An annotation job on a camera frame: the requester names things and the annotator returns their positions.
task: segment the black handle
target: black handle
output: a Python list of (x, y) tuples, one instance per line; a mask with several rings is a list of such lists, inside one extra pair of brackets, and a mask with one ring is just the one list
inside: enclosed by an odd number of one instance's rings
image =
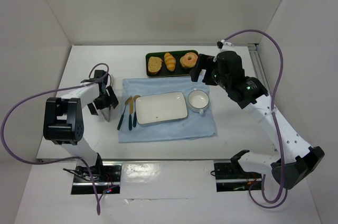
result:
[(129, 130), (132, 130), (133, 127), (132, 127), (132, 115), (129, 114)]
[(123, 117), (125, 116), (125, 114), (122, 114), (121, 115), (121, 118), (120, 118), (120, 122), (118, 122), (118, 126), (117, 126), (117, 129), (120, 130), (121, 128), (121, 124), (122, 124), (122, 121), (123, 121)]
[(134, 120), (133, 120), (133, 127), (136, 127), (137, 117), (136, 117), (136, 111), (134, 112)]

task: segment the white wall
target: white wall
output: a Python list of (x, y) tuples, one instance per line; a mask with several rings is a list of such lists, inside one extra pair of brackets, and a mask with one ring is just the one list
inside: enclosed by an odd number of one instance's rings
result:
[[(283, 0), (267, 32), (285, 58), (277, 104), (304, 138), (324, 150), (307, 181), (322, 223), (337, 223), (338, 0)], [(278, 54), (266, 39), (259, 53), (272, 88)]]
[[(280, 0), (48, 0), (72, 44), (201, 44), (265, 30)], [(235, 43), (259, 42), (256, 34)]]
[[(16, 102), (58, 86), (70, 43), (45, 0), (0, 0), (0, 120)], [(34, 159), (42, 137), (44, 101), (15, 111), (5, 135), (19, 156)], [(13, 223), (31, 167), (0, 146), (1, 223)]]

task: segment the blue towel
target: blue towel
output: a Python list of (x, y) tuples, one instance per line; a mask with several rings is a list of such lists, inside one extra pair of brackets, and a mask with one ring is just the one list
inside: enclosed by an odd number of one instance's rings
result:
[[(199, 78), (198, 82), (192, 82), (190, 77), (124, 79), (122, 90), (123, 102), (121, 103), (124, 104), (124, 101), (130, 95), (150, 96), (169, 92), (182, 92), (187, 101), (189, 93), (194, 88), (209, 94), (209, 87), (202, 83), (202, 77)], [(188, 117), (185, 119), (147, 125), (137, 123), (136, 127), (133, 127), (131, 131), (128, 129), (129, 116), (128, 112), (126, 112), (119, 131), (118, 141), (120, 143), (175, 141), (179, 139), (210, 137), (216, 134), (211, 103), (209, 103), (203, 116), (191, 111), (188, 107), (187, 109)]]

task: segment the gold utensil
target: gold utensil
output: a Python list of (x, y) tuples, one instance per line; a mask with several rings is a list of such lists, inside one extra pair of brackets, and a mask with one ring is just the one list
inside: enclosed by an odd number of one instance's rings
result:
[(132, 100), (132, 99), (133, 99), (133, 97), (129, 96), (129, 98), (125, 101), (125, 109), (123, 110), (123, 113), (122, 113), (121, 118), (120, 118), (120, 122), (118, 122), (118, 126), (117, 126), (118, 130), (120, 130), (120, 128), (121, 128), (123, 117), (125, 116), (126, 107), (127, 107), (128, 103), (130, 102), (130, 100)]
[(134, 101), (133, 99), (131, 98), (129, 100), (129, 130), (132, 130), (133, 127), (132, 127), (132, 113), (134, 111), (134, 108), (133, 108), (133, 104), (134, 104)]
[(136, 117), (136, 99), (140, 97), (139, 95), (134, 96), (134, 102), (135, 102), (135, 113), (134, 113), (134, 120), (133, 120), (133, 127), (136, 127), (137, 117)]

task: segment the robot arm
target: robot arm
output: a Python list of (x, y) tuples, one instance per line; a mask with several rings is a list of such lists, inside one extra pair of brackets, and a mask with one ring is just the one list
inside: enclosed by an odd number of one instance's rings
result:
[[(94, 78), (82, 81), (93, 82), (106, 72), (96, 70)], [(71, 156), (83, 158), (90, 167), (101, 165), (101, 157), (83, 137), (84, 124), (82, 109), (88, 106), (92, 115), (98, 115), (106, 109), (115, 108), (118, 100), (111, 86), (107, 86), (108, 77), (103, 82), (75, 89), (61, 97), (51, 97), (46, 101), (43, 136), (56, 145), (61, 145)]]
[[(246, 77), (241, 57), (236, 54), (231, 43), (218, 43), (220, 53), (216, 56), (200, 54), (195, 67), (191, 70), (192, 81), (197, 81), (202, 69), (205, 69), (203, 82), (207, 85), (222, 87), (230, 99), (246, 111), (267, 133), (276, 149), (280, 152), (276, 127), (272, 113), (275, 113), (280, 127), (285, 156), (285, 189), (293, 188), (310, 174), (324, 157), (323, 150), (311, 145), (300, 137), (290, 123), (271, 106), (271, 96), (261, 82)], [(241, 172), (272, 174), (280, 183), (279, 155), (261, 155), (243, 150), (231, 158), (236, 169)]]

